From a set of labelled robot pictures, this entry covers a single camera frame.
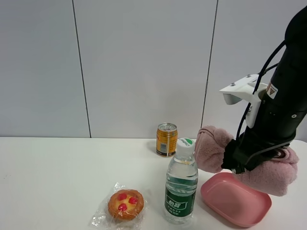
pink towel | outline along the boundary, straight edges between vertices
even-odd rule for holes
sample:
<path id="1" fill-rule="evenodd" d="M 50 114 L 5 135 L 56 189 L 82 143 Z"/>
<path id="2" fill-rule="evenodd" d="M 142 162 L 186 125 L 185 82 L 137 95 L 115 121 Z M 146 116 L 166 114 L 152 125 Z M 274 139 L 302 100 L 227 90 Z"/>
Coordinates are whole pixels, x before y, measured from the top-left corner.
<path id="1" fill-rule="evenodd" d="M 226 145 L 233 136 L 226 130 L 206 126 L 200 129 L 195 148 L 195 159 L 199 169 L 210 173 L 222 170 Z M 296 179 L 298 156 L 288 147 L 278 149 L 280 157 L 265 161 L 252 171 L 243 174 L 233 174 L 242 183 L 275 196 L 287 193 L 290 183 Z"/>

white wall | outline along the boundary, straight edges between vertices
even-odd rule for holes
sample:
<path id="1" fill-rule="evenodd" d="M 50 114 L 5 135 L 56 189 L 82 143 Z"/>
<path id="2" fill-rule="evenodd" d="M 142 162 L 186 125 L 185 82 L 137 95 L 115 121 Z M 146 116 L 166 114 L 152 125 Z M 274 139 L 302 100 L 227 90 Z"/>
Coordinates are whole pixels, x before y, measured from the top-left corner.
<path id="1" fill-rule="evenodd" d="M 222 127 L 235 134 L 246 103 L 226 105 L 219 90 L 240 78 L 258 73 L 306 0 L 219 0 L 203 126 Z M 283 51 L 272 65 L 277 63 Z M 273 71 L 264 77 L 269 81 Z M 307 121 L 297 131 L 307 140 Z"/>
<path id="2" fill-rule="evenodd" d="M 75 0 L 92 137 L 196 137 L 215 0 Z"/>
<path id="3" fill-rule="evenodd" d="M 71 0 L 0 5 L 0 136 L 89 137 Z"/>

pink soap dish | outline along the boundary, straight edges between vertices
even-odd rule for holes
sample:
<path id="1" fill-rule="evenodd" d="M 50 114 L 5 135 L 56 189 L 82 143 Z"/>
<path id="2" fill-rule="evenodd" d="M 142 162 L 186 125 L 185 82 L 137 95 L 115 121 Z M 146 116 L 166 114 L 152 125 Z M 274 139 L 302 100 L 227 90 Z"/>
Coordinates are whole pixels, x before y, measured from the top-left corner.
<path id="1" fill-rule="evenodd" d="M 204 183 L 201 196 L 207 206 L 241 227 L 258 224 L 272 205 L 269 195 L 242 184 L 228 172 L 218 173 Z"/>

clear water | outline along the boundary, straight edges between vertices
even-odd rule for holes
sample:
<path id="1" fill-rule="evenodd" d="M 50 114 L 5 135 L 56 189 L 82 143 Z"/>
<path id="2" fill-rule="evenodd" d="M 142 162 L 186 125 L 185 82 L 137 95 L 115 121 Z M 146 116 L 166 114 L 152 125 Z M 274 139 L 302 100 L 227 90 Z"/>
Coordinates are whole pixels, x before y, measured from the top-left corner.
<path id="1" fill-rule="evenodd" d="M 177 196 L 190 196 L 195 193 L 198 182 L 198 169 L 193 154 L 190 156 L 178 156 L 177 154 L 169 163 L 166 173 L 166 187 Z M 175 224 L 187 223 L 192 213 L 185 217 L 176 217 L 170 214 L 166 208 L 165 217 Z"/>

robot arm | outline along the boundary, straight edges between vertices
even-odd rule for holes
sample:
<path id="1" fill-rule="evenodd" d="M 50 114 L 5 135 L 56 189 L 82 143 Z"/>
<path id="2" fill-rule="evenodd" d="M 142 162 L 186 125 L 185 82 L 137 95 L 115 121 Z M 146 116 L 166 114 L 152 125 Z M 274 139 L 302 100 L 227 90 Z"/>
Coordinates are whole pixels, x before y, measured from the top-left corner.
<path id="1" fill-rule="evenodd" d="M 227 104 L 243 99 L 251 105 L 245 132 L 225 149 L 223 168 L 251 171 L 295 138 L 307 113 L 307 7 L 289 23 L 284 43 L 286 50 L 269 85 L 257 86 L 259 76 L 248 75 L 221 90 Z"/>

